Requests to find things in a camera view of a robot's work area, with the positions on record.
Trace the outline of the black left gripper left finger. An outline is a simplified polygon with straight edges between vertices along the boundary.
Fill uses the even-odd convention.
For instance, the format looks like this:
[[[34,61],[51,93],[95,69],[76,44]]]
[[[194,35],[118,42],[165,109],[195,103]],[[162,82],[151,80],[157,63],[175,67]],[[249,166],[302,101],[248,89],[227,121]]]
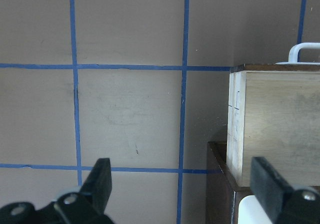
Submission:
[[[104,214],[112,190],[110,163],[99,158],[79,191],[99,214]]]

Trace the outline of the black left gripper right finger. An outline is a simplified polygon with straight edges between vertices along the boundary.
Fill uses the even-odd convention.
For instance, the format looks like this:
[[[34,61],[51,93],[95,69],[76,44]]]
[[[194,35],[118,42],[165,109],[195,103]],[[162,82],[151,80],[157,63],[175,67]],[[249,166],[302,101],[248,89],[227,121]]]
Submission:
[[[265,157],[251,160],[250,189],[272,223],[277,223],[293,187],[277,172]]]

